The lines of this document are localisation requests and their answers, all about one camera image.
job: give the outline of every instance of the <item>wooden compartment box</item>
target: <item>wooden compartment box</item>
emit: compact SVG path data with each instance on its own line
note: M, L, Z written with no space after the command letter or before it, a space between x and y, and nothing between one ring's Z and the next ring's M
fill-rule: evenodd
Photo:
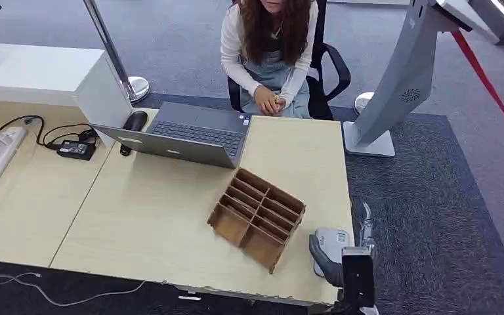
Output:
M305 208L283 190L238 169L207 223L272 274Z

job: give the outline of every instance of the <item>red stanchion rope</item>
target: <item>red stanchion rope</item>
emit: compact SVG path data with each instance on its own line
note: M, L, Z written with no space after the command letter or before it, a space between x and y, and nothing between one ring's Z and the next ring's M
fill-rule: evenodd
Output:
M497 103L497 106L499 106L499 109L501 112L503 112L504 115L504 103L500 99L497 91L495 90L494 86L492 85L492 82L488 79L486 76L486 73L484 72L484 69L482 69L482 66L478 62L478 59L476 58L476 55L474 54L473 50L469 46L469 43L461 33L461 31L452 31L451 34L453 35L453 38L455 38L455 41L463 51L463 54L465 54L465 57L467 57L467 60L471 64L472 68L474 68L474 71L476 72L477 76L480 78L482 84L488 90L488 93L490 96L492 96L493 100L495 103Z

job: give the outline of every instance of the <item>black computer mouse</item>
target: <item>black computer mouse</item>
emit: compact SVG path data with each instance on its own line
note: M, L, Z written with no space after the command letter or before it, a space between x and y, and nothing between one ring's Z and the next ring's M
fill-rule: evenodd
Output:
M139 110L139 111L133 112L129 116L123 129L132 130L132 131L141 131L147 122L148 122L148 113Z
M144 126L147 122L148 122L148 113L139 110L139 111L133 112L129 116L123 129L132 130L132 131L142 131L142 128L144 128ZM121 155L129 156L131 152L132 152L132 149L130 149L129 147L127 147L125 145L121 146Z

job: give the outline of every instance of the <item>power adapter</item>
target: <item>power adapter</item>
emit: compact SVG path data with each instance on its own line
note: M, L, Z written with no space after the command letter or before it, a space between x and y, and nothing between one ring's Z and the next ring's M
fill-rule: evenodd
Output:
M57 154L63 158L89 161L94 155L95 150L96 146L93 143L63 140L62 144L58 146Z

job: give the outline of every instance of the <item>dark carpet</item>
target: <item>dark carpet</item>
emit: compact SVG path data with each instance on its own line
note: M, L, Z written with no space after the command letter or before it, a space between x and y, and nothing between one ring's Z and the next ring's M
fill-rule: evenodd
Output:
M162 101L229 109L220 98L153 94ZM335 119L354 120L348 108ZM504 248L445 116L411 114L392 130L394 159L347 156L355 234L364 215L375 217L377 305L387 314L504 315ZM0 273L40 272L35 279L61 303L139 282L0 263ZM306 308L200 295L185 301L168 285L147 283L137 293L103 297L69 308L45 301L32 288L0 286L0 314L306 314Z

